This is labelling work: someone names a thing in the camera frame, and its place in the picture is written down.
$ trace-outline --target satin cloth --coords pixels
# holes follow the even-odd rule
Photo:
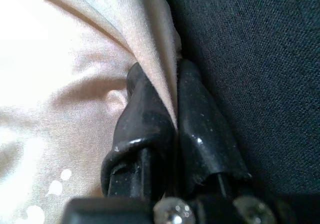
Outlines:
[[[180,51],[165,0],[0,0],[0,223],[59,223],[101,196],[139,62],[176,124]]]

